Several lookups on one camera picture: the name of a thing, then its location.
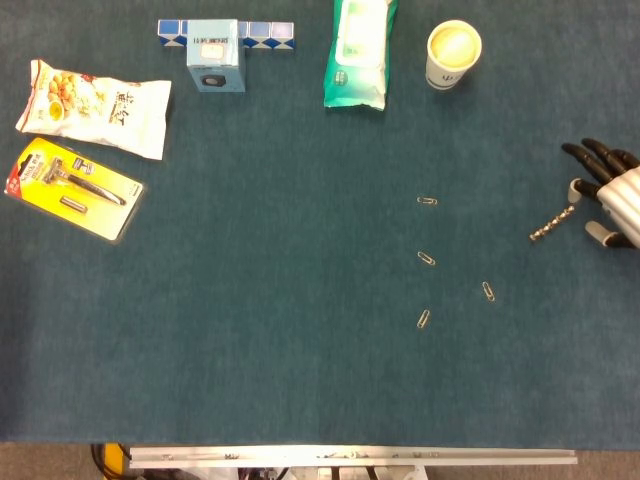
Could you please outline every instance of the paper clip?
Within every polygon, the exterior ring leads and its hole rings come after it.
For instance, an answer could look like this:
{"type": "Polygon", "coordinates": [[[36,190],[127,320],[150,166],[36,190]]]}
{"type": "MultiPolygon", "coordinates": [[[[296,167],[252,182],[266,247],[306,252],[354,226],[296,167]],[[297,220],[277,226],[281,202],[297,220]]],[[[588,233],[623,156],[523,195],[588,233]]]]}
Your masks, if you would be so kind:
{"type": "Polygon", "coordinates": [[[487,300],[490,302],[496,301],[496,296],[493,294],[493,289],[491,288],[491,285],[489,285],[489,282],[482,282],[482,289],[484,290],[484,294],[487,296],[487,300]]]}
{"type": "Polygon", "coordinates": [[[422,312],[422,315],[420,315],[420,318],[418,319],[418,328],[426,327],[427,323],[429,323],[430,316],[431,312],[429,310],[425,310],[424,312],[422,312]]]}
{"type": "Polygon", "coordinates": [[[418,203],[422,203],[424,205],[432,205],[435,207],[438,204],[438,200],[430,197],[418,197],[418,203]]]}
{"type": "Polygon", "coordinates": [[[418,258],[432,267],[436,265],[436,261],[424,252],[418,252],[418,258]]]}

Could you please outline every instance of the robotic hand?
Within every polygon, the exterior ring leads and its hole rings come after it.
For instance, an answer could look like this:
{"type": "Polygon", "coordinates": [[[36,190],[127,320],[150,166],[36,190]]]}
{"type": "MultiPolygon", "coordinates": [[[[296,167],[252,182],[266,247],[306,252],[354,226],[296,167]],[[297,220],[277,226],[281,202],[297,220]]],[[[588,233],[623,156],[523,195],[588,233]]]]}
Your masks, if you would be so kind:
{"type": "Polygon", "coordinates": [[[611,232],[595,221],[588,222],[585,228],[605,247],[640,248],[640,161],[591,138],[583,139],[582,145],[598,158],[579,145],[565,143],[562,149],[578,160],[599,185],[576,178],[569,187],[569,201],[576,203],[585,196],[602,204],[621,232],[611,232]]]}

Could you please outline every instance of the yellow razor package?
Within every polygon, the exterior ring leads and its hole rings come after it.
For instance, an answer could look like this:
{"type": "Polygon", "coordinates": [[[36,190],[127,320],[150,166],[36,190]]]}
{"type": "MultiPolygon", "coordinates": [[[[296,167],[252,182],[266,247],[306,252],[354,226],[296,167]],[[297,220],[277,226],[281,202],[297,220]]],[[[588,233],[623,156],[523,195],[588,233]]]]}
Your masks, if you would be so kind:
{"type": "Polygon", "coordinates": [[[4,193],[115,241],[143,190],[140,182],[36,138],[13,166],[4,193]]]}

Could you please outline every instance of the plastic packaging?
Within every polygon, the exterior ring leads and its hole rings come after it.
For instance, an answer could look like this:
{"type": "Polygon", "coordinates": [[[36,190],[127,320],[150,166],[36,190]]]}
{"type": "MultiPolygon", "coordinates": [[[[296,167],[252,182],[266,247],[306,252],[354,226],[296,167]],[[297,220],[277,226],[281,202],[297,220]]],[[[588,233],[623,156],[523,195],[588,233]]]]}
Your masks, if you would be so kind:
{"type": "Polygon", "coordinates": [[[384,110],[397,6],[398,0],[334,0],[325,107],[369,105],[384,110]]]}
{"type": "Polygon", "coordinates": [[[31,61],[31,96],[21,132],[112,145],[162,160],[171,82],[121,82],[31,61]]]}
{"type": "Polygon", "coordinates": [[[143,191],[140,182],[36,138],[13,166],[4,192],[116,241],[143,191]]]}

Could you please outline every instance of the teal mat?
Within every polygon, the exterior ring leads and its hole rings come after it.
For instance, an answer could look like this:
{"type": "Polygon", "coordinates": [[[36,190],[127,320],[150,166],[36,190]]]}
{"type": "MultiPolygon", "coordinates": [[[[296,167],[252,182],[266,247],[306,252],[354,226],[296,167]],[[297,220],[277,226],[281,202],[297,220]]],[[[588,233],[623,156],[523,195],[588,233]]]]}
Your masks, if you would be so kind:
{"type": "Polygon", "coordinates": [[[638,3],[400,0],[383,113],[322,107],[332,8],[0,6],[5,176],[32,58],[173,81],[162,163],[56,140],[147,184],[120,245],[0,201],[1,440],[640,448],[640,254],[586,202],[528,240],[585,175],[562,142],[640,153],[638,3]],[[294,21],[298,49],[199,94],[158,18],[294,21]],[[484,52],[443,94],[451,18],[484,52]]]}

